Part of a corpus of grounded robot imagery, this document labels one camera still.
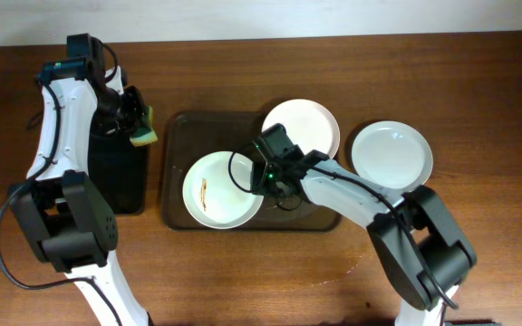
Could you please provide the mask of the green yellow sponge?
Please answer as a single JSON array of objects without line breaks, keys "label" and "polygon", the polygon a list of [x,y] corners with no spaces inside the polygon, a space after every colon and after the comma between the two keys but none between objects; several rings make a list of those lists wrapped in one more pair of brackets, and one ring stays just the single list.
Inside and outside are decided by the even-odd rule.
[{"label": "green yellow sponge", "polygon": [[147,146],[158,140],[157,133],[153,128],[153,108],[146,107],[146,112],[140,118],[140,125],[130,135],[130,143],[134,147]]}]

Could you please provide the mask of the white plate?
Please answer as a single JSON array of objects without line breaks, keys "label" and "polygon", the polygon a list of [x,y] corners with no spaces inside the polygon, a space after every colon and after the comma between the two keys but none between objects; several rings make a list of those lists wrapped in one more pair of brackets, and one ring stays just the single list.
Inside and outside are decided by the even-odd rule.
[{"label": "white plate", "polygon": [[182,198],[189,214],[201,225],[231,229],[248,222],[264,198],[250,194],[251,159],[217,151],[198,159],[184,177]]},{"label": "white plate", "polygon": [[316,101],[294,99],[276,105],[266,115],[262,131],[277,123],[285,127],[287,136],[305,154],[317,150],[334,158],[338,152],[341,133],[337,120]]}]

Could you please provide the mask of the light blue plate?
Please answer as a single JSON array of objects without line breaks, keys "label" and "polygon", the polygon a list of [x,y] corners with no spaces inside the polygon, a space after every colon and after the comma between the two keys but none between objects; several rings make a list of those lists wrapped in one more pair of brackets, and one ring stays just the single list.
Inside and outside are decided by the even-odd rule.
[{"label": "light blue plate", "polygon": [[360,177],[406,192],[426,183],[434,163],[428,141],[415,128],[391,120],[363,128],[350,154]]}]

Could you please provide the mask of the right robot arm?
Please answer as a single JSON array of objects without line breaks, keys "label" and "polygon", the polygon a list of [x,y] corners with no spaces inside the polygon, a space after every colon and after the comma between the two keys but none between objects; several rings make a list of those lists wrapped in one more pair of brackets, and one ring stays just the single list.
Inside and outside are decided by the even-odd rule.
[{"label": "right robot arm", "polygon": [[251,173],[251,193],[327,207],[365,229],[393,289],[398,325],[442,325],[452,297],[477,254],[437,193],[399,192],[342,168],[326,154],[305,154],[276,124],[253,141],[264,159]]}]

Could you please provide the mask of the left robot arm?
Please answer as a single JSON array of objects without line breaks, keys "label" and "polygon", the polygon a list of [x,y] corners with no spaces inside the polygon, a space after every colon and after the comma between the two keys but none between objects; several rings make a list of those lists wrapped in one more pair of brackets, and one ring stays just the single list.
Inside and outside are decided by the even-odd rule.
[{"label": "left robot arm", "polygon": [[81,291],[102,325],[150,325],[116,254],[115,214],[89,176],[90,137],[123,136],[134,147],[157,140],[153,109],[128,85],[120,65],[108,69],[111,47],[89,34],[67,38],[67,56],[47,62],[37,76],[43,125],[34,162],[11,187],[0,223],[12,210],[36,258]]}]

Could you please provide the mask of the white plate top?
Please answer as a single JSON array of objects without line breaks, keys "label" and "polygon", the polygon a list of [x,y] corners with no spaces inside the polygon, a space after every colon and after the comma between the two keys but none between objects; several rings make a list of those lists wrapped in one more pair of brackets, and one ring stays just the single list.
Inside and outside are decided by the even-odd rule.
[{"label": "white plate top", "polygon": [[285,127],[287,136],[305,154],[317,150],[334,158],[338,152],[341,133],[337,120],[316,101],[294,99],[276,105],[266,115],[262,131],[277,123]]}]

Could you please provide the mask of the white plate bottom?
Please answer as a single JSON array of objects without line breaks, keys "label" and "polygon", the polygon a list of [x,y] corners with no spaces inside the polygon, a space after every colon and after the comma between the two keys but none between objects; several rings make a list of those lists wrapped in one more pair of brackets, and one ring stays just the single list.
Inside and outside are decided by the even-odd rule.
[{"label": "white plate bottom", "polygon": [[231,229],[248,222],[264,198],[250,194],[251,159],[217,151],[198,159],[184,177],[182,198],[189,214],[201,225]]}]

